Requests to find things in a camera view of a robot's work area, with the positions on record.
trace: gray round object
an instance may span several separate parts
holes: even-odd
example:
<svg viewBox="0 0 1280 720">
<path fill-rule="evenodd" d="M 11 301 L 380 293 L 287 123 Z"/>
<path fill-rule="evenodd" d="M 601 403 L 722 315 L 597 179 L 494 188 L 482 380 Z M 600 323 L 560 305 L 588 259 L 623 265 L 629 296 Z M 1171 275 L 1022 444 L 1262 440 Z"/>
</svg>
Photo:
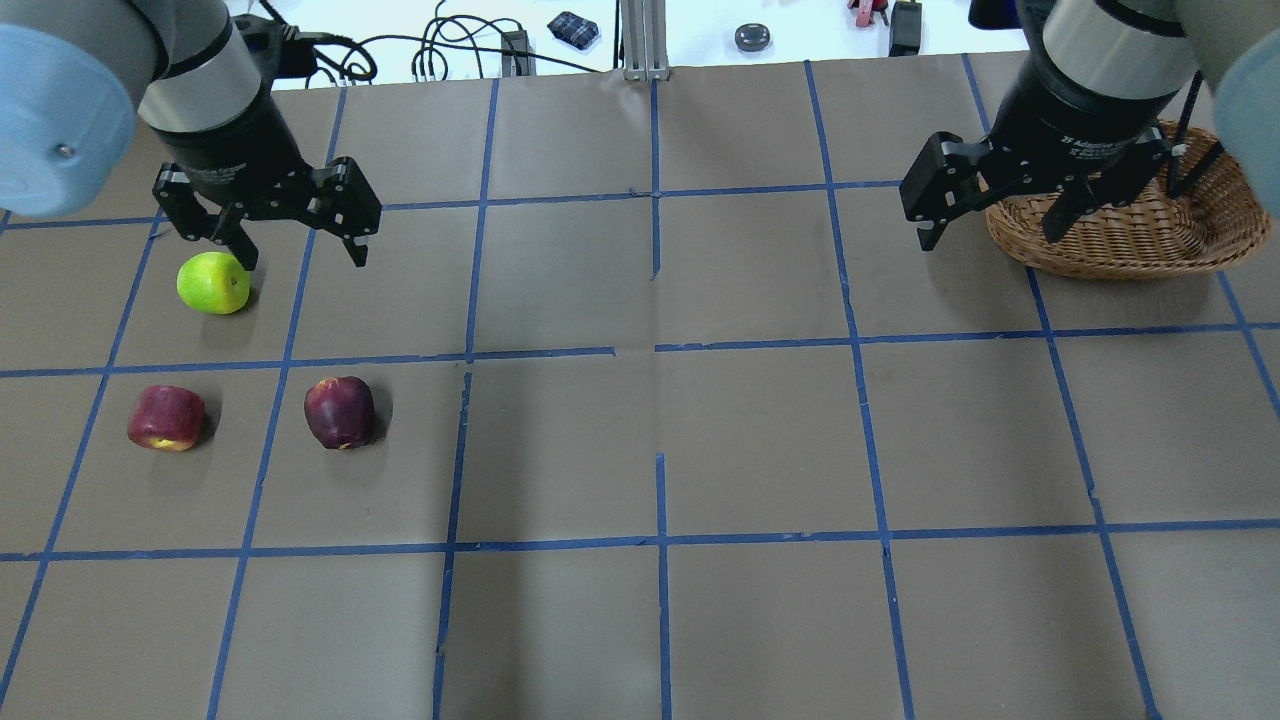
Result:
<svg viewBox="0 0 1280 720">
<path fill-rule="evenodd" d="M 769 46 L 772 36 L 769 28 L 760 23 L 746 23 L 733 32 L 733 42 L 742 53 L 759 53 Z"/>
</svg>

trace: light blue joint cap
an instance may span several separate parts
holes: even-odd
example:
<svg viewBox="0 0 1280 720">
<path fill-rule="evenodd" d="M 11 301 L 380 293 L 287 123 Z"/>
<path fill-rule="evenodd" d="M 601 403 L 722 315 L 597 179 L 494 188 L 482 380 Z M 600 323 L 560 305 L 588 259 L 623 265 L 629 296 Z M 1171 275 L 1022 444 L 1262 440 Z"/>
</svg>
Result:
<svg viewBox="0 0 1280 720">
<path fill-rule="evenodd" d="M 1258 201 L 1280 217 L 1280 29 L 1222 76 L 1213 94 L 1213 123 Z"/>
<path fill-rule="evenodd" d="M 79 210 L 133 140 L 133 102 L 74 45 L 0 24 L 0 208 L 36 218 Z"/>
</svg>

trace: white background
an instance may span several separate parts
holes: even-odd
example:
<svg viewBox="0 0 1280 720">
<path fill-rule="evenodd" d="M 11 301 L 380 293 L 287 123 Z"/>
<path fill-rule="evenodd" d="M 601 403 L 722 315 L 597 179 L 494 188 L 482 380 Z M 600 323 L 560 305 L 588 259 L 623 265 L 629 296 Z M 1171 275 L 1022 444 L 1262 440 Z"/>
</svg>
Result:
<svg viewBox="0 0 1280 720">
<path fill-rule="evenodd" d="M 232 14 L 246 10 L 265 15 L 252 0 L 225 0 Z M 431 19 L 435 0 L 275 0 L 285 20 L 302 32 L 332 32 L 355 40 L 374 35 L 420 36 Z M 922 54 L 989 53 L 1025 50 L 1021 31 L 979 31 L 969 26 L 969 0 L 922 0 L 924 37 Z M 562 10 L 595 22 L 600 37 L 586 50 L 556 40 L 547 23 Z M 442 15 L 471 14 L 486 19 L 509 17 L 529 31 L 534 53 L 571 60 L 596 69 L 613 67 L 613 0 L 448 0 Z M 733 45 L 733 31 L 744 23 L 764 23 L 773 36 L 762 53 L 741 53 Z M 445 32 L 457 36 L 458 29 Z M 498 47 L 497 33 L 479 36 L 481 46 Z M 417 46 L 387 40 L 369 46 L 378 60 L 375 82 L 412 82 L 408 61 Z M 343 53 L 332 49 L 330 56 Z M 477 77 L 475 55 L 448 50 L 451 79 Z M 838 58 L 878 58 L 888 54 L 888 28 L 878 15 L 868 28 L 854 26 L 854 10 L 846 0 L 667 0 L 667 53 L 671 65 L 733 65 L 749 63 L 790 63 Z M 485 77 L 499 74 L 499 55 L 484 54 Z M 536 61 L 536 74 L 577 72 Z M 326 85 L 321 76 L 314 83 Z M 280 81 L 276 87 L 301 87 L 301 81 Z"/>
</svg>

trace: red apple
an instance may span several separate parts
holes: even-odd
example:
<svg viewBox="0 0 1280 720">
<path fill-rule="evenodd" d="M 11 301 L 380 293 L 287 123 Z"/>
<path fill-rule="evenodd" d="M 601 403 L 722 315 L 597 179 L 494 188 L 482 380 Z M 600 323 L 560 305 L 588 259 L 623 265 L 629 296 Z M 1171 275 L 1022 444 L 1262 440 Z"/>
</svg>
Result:
<svg viewBox="0 0 1280 720">
<path fill-rule="evenodd" d="M 129 439 L 152 450 L 191 450 L 205 427 L 205 401 L 187 388 L 151 386 L 129 414 Z"/>
<path fill-rule="evenodd" d="M 374 393 L 356 377 L 325 378 L 302 400 L 311 434 L 329 450 L 351 450 L 374 441 Z"/>
</svg>

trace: wicker basket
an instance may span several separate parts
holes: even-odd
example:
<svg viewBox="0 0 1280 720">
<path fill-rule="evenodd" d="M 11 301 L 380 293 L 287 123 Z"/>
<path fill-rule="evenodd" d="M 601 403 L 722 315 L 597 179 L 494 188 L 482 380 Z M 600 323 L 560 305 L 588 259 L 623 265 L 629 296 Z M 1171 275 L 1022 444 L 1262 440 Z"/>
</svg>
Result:
<svg viewBox="0 0 1280 720">
<path fill-rule="evenodd" d="M 1166 136 L 1175 131 L 1175 124 L 1165 123 Z M 1190 128 L 1183 168 L 1194 167 L 1216 140 Z M 1229 154 L 1210 165 L 1187 195 L 1169 199 L 1161 170 L 1132 205 L 1106 205 L 1051 245 L 1041 218 L 1056 199 L 1057 193 L 1012 197 L 988 208 L 987 228 L 996 245 L 1019 263 L 1056 275 L 1155 279 L 1235 265 L 1271 234 L 1271 217 Z"/>
</svg>

